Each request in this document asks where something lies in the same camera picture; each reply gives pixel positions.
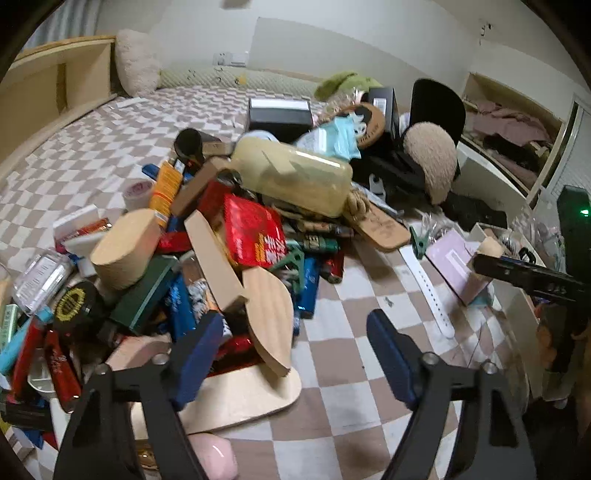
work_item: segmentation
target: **snack package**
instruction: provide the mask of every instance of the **snack package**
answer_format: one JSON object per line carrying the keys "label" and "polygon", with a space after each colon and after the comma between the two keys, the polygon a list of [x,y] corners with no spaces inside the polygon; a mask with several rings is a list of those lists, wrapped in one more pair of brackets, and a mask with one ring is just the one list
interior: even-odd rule
{"label": "snack package", "polygon": [[279,214],[232,194],[224,199],[226,242],[234,261],[243,267],[269,268],[285,256]]}

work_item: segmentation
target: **pink object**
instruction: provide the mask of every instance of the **pink object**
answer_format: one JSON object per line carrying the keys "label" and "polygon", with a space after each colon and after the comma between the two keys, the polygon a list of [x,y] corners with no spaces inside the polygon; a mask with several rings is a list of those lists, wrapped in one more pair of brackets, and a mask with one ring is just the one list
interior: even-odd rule
{"label": "pink object", "polygon": [[476,103],[479,113],[473,118],[473,129],[483,135],[499,134],[509,142],[523,147],[531,141],[550,141],[544,124],[536,117],[503,108],[486,100]]}
{"label": "pink object", "polygon": [[467,267],[479,245],[480,242],[466,242],[459,233],[450,230],[427,248],[427,258],[464,305],[474,300],[491,281]]}
{"label": "pink object", "polygon": [[209,480],[232,480],[238,476],[238,463],[228,440],[211,433],[187,437]]}

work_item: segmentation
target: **screw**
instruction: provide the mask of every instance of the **screw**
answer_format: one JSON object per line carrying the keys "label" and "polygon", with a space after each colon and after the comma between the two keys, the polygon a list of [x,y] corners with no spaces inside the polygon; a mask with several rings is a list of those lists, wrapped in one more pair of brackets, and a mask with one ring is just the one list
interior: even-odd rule
{"label": "screw", "polygon": [[152,363],[154,365],[166,365],[168,362],[168,355],[166,353],[158,353],[152,357]]}
{"label": "screw", "polygon": [[481,365],[482,369],[485,373],[489,375],[494,375],[499,371],[499,368],[490,360],[487,360]]}
{"label": "screw", "polygon": [[105,375],[111,368],[107,364],[100,364],[95,368],[95,374]]}
{"label": "screw", "polygon": [[423,362],[427,365],[437,365],[439,362],[439,356],[433,352],[427,352],[423,354]]}

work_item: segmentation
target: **jar lid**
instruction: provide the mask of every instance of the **jar lid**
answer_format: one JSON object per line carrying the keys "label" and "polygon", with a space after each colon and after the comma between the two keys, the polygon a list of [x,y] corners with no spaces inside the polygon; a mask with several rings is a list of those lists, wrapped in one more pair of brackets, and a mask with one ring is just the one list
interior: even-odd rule
{"label": "jar lid", "polygon": [[85,280],[68,288],[57,302],[53,325],[61,335],[83,339],[96,333],[105,316],[101,296],[94,284]]}

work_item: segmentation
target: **blue face mask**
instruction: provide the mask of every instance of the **blue face mask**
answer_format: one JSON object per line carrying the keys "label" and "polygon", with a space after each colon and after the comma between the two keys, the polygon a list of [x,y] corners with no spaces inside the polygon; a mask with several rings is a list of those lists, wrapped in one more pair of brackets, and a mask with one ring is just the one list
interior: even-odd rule
{"label": "blue face mask", "polygon": [[294,145],[326,157],[350,161],[361,158],[355,138],[355,120],[351,116],[337,116],[331,122],[302,135]]}

